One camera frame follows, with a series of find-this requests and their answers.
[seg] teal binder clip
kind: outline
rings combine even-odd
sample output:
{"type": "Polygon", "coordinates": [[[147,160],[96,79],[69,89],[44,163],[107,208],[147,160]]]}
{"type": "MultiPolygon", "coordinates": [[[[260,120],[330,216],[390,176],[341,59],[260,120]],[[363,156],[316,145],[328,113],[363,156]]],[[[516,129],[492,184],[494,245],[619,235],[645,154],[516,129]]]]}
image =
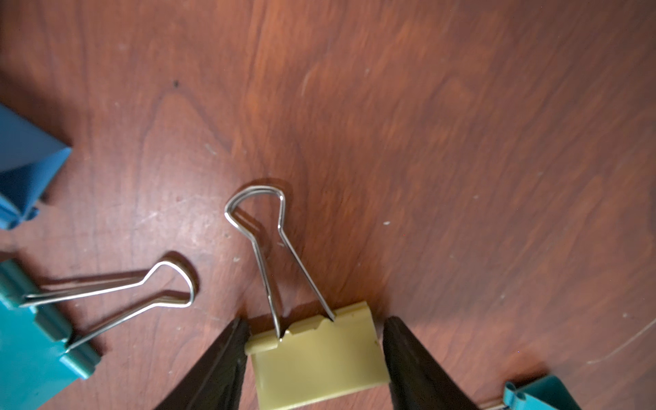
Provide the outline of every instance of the teal binder clip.
{"type": "Polygon", "coordinates": [[[156,306],[185,308],[194,302],[196,292],[189,271],[166,259],[145,275],[48,292],[41,292],[13,260],[0,263],[0,409],[37,409],[73,381],[89,378],[100,362],[90,339],[156,306]],[[162,266],[184,278],[188,297],[155,297],[81,337],[73,335],[71,323],[52,306],[142,285],[162,266]]]}
{"type": "Polygon", "coordinates": [[[71,149],[0,104],[0,228],[38,215],[41,197],[71,149]]]}
{"type": "Polygon", "coordinates": [[[521,388],[506,383],[503,403],[510,410],[581,410],[560,379],[545,376],[521,388]]]}

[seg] yellow binder clip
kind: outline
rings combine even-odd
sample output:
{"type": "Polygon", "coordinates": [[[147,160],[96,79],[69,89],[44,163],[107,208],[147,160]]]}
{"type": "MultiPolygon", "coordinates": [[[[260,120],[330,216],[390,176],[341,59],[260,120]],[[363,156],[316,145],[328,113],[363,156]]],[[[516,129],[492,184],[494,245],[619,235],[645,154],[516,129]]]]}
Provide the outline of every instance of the yellow binder clip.
{"type": "Polygon", "coordinates": [[[359,302],[334,312],[319,292],[283,229],[285,194],[272,186],[250,186],[228,201],[225,216],[253,244],[274,320],[270,331],[253,335],[245,353],[251,357],[260,410],[293,409],[390,382],[371,311],[359,302]],[[282,333],[262,251],[255,235],[232,215],[244,199],[260,194],[280,199],[278,233],[300,265],[329,318],[316,315],[293,323],[282,333]]]}

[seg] binder clip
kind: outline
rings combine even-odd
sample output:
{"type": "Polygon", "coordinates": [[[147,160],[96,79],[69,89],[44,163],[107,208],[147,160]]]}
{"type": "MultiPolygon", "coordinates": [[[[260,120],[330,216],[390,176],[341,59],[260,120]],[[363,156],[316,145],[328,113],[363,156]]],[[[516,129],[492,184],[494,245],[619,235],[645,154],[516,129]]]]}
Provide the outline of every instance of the binder clip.
{"type": "Polygon", "coordinates": [[[71,149],[0,104],[0,228],[39,214],[34,203],[71,149]]]}
{"type": "Polygon", "coordinates": [[[196,285],[181,265],[160,260],[148,273],[106,279],[92,285],[40,291],[13,260],[0,263],[0,407],[33,410],[77,379],[89,378],[100,356],[88,341],[157,306],[185,308],[194,302],[196,285]],[[73,336],[71,323],[55,302],[143,285],[157,269],[169,266],[189,285],[188,297],[161,295],[135,306],[90,333],[73,336]]]}
{"type": "Polygon", "coordinates": [[[554,375],[520,388],[507,382],[503,403],[508,410],[581,410],[563,382],[554,375]]]}
{"type": "Polygon", "coordinates": [[[251,336],[245,345],[255,371],[260,409],[293,409],[389,383],[390,375],[367,303],[332,311],[289,243],[283,229],[285,194],[271,186],[250,186],[228,201],[225,216],[253,244],[274,321],[274,329],[251,336]],[[277,224],[280,238],[328,315],[328,318],[316,315],[293,323],[284,334],[260,246],[255,235],[233,216],[239,203],[260,194],[280,199],[277,224]]]}

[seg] wooden surface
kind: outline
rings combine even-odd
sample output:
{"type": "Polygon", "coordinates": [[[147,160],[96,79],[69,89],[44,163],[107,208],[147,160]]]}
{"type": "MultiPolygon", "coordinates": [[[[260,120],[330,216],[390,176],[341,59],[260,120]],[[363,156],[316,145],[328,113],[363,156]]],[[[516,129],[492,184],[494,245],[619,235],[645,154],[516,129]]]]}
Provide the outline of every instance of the wooden surface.
{"type": "MultiPolygon", "coordinates": [[[[2,250],[40,283],[175,250],[201,286],[99,337],[93,377],[44,409],[150,409],[236,315],[271,326],[222,214],[254,180],[291,196],[288,235],[331,306],[400,316],[477,403],[552,372],[585,409],[654,408],[655,9],[1,0],[0,102],[73,146],[2,250]]],[[[273,226],[275,201],[244,209],[273,226]]],[[[284,324],[318,312],[275,236],[266,253],[284,324]]],[[[184,287],[167,280],[62,309],[88,329],[184,287]]],[[[249,367],[242,409],[253,383],[249,367]]]]}

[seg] metal wire handle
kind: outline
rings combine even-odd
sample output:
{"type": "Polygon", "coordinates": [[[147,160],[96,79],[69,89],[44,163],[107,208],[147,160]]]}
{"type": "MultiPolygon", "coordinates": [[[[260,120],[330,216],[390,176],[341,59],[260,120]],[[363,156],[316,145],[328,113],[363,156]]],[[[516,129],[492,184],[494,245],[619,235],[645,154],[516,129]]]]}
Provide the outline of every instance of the metal wire handle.
{"type": "Polygon", "coordinates": [[[237,206],[239,203],[241,203],[244,199],[255,196],[255,195],[260,195],[260,194],[269,194],[269,195],[275,195],[280,199],[280,211],[278,213],[278,234],[280,235],[280,239],[282,239],[283,243],[285,246],[290,250],[291,254],[294,256],[294,259],[296,259],[296,262],[300,266],[301,270],[305,274],[305,278],[310,282],[310,286],[312,287],[312,290],[314,293],[317,295],[317,298],[319,299],[319,302],[323,306],[323,309],[326,311],[326,314],[331,320],[335,320],[335,314],[333,311],[330,309],[330,306],[326,303],[325,299],[323,298],[323,295],[321,295],[321,292],[319,292],[319,288],[317,288],[317,285],[314,284],[314,281],[310,277],[310,274],[308,273],[308,270],[305,268],[305,265],[303,265],[303,262],[300,261],[300,258],[298,257],[298,254],[294,250],[294,247],[289,243],[289,239],[287,238],[287,235],[285,234],[285,230],[283,229],[283,225],[285,223],[285,194],[278,188],[275,188],[273,186],[268,186],[268,185],[254,185],[254,186],[249,186],[248,188],[245,188],[243,191],[237,193],[235,196],[233,196],[228,203],[226,204],[226,208],[224,211],[224,214],[226,215],[226,219],[234,226],[237,228],[242,234],[244,234],[248,239],[251,240],[251,243],[253,244],[253,251],[255,252],[255,258],[257,259],[257,266],[260,268],[260,274],[262,275],[262,281],[264,282],[264,288],[266,290],[266,297],[269,301],[269,308],[271,309],[271,316],[274,319],[274,327],[276,328],[276,335],[278,338],[282,338],[282,330],[280,326],[280,317],[278,316],[276,307],[274,306],[274,299],[271,293],[271,285],[269,284],[269,278],[266,274],[266,263],[264,261],[264,257],[262,256],[262,251],[260,250],[260,245],[257,243],[257,239],[255,238],[255,235],[244,225],[240,224],[234,216],[232,216],[232,213],[237,209],[237,206]]]}
{"type": "Polygon", "coordinates": [[[131,277],[125,279],[108,279],[95,283],[88,286],[78,286],[71,287],[67,289],[61,289],[57,291],[50,291],[44,293],[34,293],[23,296],[24,302],[21,303],[21,308],[26,308],[29,306],[39,306],[42,304],[50,304],[61,302],[63,300],[71,300],[77,298],[83,298],[87,296],[101,295],[103,293],[120,291],[123,289],[129,289],[131,287],[137,287],[143,285],[148,278],[150,278],[157,269],[162,266],[169,266],[178,272],[184,281],[189,286],[189,297],[180,298],[169,295],[163,295],[160,297],[147,300],[146,302],[135,306],[134,308],[128,310],[127,312],[122,313],[117,318],[112,319],[111,321],[101,325],[97,329],[89,332],[88,334],[77,337],[75,340],[69,340],[69,344],[66,346],[66,353],[70,352],[79,345],[88,342],[90,339],[98,336],[100,333],[104,333],[116,325],[120,325],[124,321],[127,321],[138,314],[144,313],[146,310],[155,308],[158,306],[167,307],[167,308],[186,308],[194,303],[195,294],[197,292],[195,281],[192,280],[190,273],[183,268],[181,265],[171,261],[171,260],[160,260],[155,264],[148,273],[145,275],[135,274],[131,277]]]}

